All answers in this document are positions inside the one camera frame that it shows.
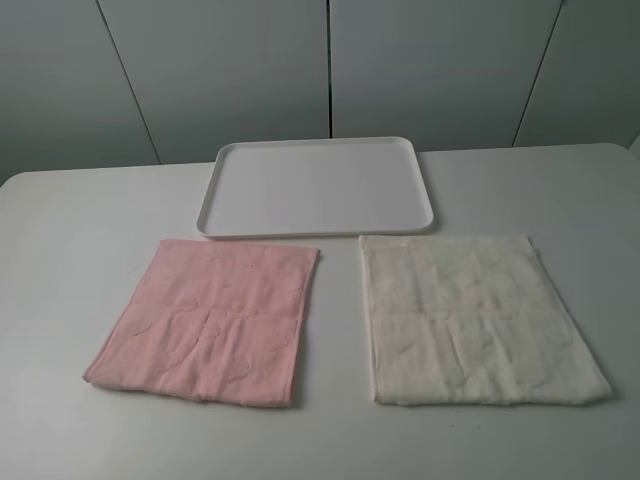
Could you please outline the pink towel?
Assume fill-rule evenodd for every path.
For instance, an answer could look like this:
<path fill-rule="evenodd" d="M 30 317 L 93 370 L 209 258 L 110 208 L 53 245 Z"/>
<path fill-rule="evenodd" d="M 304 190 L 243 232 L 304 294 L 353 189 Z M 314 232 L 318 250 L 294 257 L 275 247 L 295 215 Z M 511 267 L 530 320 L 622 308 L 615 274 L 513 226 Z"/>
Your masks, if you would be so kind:
<path fill-rule="evenodd" d="M 99 388 L 292 403 L 311 247 L 167 239 L 83 374 Z"/>

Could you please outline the cream white towel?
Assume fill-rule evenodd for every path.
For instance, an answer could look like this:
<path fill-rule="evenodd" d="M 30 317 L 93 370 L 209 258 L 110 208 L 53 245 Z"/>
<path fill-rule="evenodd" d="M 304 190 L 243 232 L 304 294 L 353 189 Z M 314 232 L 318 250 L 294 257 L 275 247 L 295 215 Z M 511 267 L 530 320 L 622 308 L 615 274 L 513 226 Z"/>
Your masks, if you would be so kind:
<path fill-rule="evenodd" d="M 359 253 L 374 402 L 611 396 L 528 237 L 367 235 Z"/>

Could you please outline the white rectangular plastic tray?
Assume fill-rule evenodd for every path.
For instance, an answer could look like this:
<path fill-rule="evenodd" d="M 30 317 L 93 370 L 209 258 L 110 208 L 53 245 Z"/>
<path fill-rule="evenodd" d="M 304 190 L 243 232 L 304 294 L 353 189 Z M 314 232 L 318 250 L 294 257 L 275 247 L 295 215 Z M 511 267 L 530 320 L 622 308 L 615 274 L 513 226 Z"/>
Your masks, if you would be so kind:
<path fill-rule="evenodd" d="M 226 145 L 196 227 L 211 239 L 413 234 L 434 219 L 413 144 L 391 136 Z"/>

